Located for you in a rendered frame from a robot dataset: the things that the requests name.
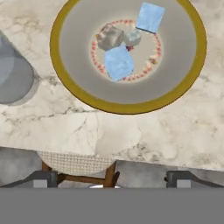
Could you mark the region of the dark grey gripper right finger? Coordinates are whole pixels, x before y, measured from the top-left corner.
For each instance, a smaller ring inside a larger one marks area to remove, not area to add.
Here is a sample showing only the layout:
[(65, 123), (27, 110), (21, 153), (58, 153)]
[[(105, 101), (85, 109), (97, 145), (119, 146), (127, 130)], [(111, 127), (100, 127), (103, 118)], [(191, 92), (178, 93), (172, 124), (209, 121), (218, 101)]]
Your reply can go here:
[(196, 177), (190, 171), (168, 171), (164, 177), (167, 188), (224, 188), (224, 185), (218, 185)]

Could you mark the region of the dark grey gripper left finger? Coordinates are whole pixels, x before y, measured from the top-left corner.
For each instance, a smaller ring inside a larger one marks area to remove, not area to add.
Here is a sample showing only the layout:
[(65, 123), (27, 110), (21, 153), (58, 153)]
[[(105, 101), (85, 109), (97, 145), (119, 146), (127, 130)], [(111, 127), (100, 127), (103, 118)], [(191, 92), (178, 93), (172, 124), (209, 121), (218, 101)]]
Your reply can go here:
[(27, 178), (3, 185), (3, 188), (57, 188), (55, 171), (35, 171)]

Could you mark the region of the grey bowl with yellow rim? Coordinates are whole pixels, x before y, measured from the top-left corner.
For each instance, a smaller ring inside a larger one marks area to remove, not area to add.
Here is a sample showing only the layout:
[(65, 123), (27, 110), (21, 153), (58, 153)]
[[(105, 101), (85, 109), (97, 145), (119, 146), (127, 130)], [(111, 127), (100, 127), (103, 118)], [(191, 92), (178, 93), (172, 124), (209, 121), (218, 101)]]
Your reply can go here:
[[(132, 30), (143, 3), (164, 8), (164, 16), (156, 33), (143, 32), (130, 49), (132, 74), (113, 81), (96, 36), (106, 24)], [(109, 113), (135, 115), (161, 109), (192, 86), (204, 66), (207, 37), (189, 0), (67, 0), (52, 26), (50, 54), (76, 98)]]

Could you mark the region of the large blue ice cube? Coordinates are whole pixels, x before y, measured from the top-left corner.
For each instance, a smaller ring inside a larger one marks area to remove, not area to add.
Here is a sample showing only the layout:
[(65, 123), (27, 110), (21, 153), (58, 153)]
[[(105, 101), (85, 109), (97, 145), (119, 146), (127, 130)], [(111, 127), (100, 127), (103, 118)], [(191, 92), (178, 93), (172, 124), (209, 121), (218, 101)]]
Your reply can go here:
[(164, 14), (164, 7), (152, 3), (142, 3), (136, 20), (136, 28), (157, 33)]
[(112, 48), (104, 53), (104, 64), (112, 81), (119, 81), (134, 71), (134, 60), (125, 45)]

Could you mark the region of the small grey ice cube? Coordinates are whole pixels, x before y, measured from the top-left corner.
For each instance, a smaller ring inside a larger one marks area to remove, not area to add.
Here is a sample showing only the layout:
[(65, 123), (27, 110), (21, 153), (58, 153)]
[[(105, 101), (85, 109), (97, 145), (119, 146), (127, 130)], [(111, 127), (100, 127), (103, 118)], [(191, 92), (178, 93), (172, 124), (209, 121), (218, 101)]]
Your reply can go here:
[(141, 37), (138, 29), (132, 29), (125, 34), (123, 42), (126, 46), (137, 46), (141, 41)]

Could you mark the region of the large grey ice cube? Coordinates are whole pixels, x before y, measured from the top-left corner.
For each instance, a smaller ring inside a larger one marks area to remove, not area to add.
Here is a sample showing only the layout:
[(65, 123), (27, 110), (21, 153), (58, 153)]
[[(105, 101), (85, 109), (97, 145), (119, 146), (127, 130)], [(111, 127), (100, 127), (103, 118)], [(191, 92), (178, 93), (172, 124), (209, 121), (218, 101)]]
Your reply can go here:
[(114, 27), (111, 24), (106, 24), (101, 31), (96, 35), (98, 47), (104, 51), (118, 47), (123, 42), (124, 31)]

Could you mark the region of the wooden stool with woven seat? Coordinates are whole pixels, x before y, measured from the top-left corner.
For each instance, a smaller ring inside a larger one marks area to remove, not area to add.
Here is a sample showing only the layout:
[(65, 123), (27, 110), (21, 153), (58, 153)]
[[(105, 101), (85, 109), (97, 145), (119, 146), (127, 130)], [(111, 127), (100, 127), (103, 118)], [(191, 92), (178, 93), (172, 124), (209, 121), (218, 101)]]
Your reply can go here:
[(38, 155), (43, 171), (56, 172), (57, 185), (66, 180), (115, 188), (120, 176), (114, 159), (41, 151)]

